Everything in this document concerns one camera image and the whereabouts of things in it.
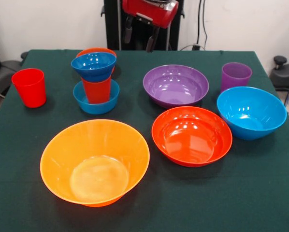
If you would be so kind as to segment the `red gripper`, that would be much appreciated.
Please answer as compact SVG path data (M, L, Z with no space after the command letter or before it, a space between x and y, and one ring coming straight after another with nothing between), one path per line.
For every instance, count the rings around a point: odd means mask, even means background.
M179 2L176 0L123 0L122 6L124 12L129 15L125 22L124 43L130 43L133 19L140 19L157 27L153 28L146 45L146 51L153 52L159 28L167 28L171 24L178 11Z

